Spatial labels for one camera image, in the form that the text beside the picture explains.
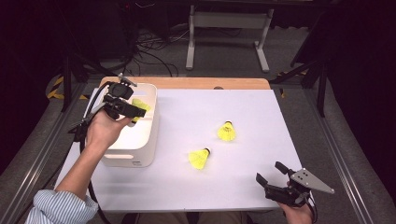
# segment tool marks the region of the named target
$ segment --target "table leg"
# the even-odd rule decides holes
[[[264,55],[264,51],[262,50],[262,47],[264,46],[265,37],[267,37],[268,29],[270,27],[273,14],[274,14],[274,10],[269,9],[267,13],[267,18],[265,19],[265,23],[262,28],[262,38],[260,41],[254,42],[257,55],[259,56],[260,65],[262,66],[262,71],[264,73],[268,73],[270,71],[270,68],[268,66],[267,60],[265,59],[265,55]]]
[[[195,51],[195,40],[194,40],[194,13],[195,8],[191,6],[190,9],[190,41],[189,41],[189,49],[187,51],[187,62],[186,62],[186,69],[192,70],[194,65],[194,51]]]

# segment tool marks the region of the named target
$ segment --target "person's arm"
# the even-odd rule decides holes
[[[308,205],[302,207],[290,207],[283,203],[278,203],[286,215],[289,224],[312,224],[312,213]]]
[[[116,142],[122,128],[131,122],[114,120],[103,110],[93,118],[87,132],[87,146],[54,190],[40,190],[26,223],[83,223],[96,213],[98,205],[86,196],[92,174],[106,150]]]
[[[113,120],[104,110],[99,111],[88,128],[85,149],[55,191],[72,192],[84,200],[96,165],[129,122],[129,118]]]

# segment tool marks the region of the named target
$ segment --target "blue striped shirt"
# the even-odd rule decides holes
[[[67,191],[40,190],[25,223],[86,223],[96,214],[98,204]]]

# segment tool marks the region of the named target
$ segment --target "yellow shuttlecock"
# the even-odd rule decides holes
[[[145,109],[146,112],[148,112],[148,111],[151,109],[151,106],[145,104],[143,101],[141,101],[141,100],[139,100],[139,99],[136,99],[136,98],[134,98],[134,99],[132,100],[131,105],[134,105],[134,106],[136,106],[136,107],[139,107],[140,109]],[[132,119],[132,122],[133,122],[133,123],[136,123],[139,119],[140,119],[139,117],[134,117],[134,118]]]
[[[210,154],[209,148],[196,150],[189,153],[190,164],[198,170],[202,170],[205,166],[207,157]]]
[[[235,129],[230,121],[226,121],[218,130],[218,137],[223,141],[232,141],[236,137]]]

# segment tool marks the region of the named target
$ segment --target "white table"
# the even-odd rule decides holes
[[[289,180],[276,168],[301,164],[270,90],[158,90],[160,127],[154,162],[146,168],[98,164],[92,184],[99,204],[111,212],[263,210],[278,208],[265,199],[256,173],[269,184]],[[232,142],[217,138],[231,120]],[[188,161],[190,151],[211,148],[203,170]],[[59,180],[79,155],[74,144]]]

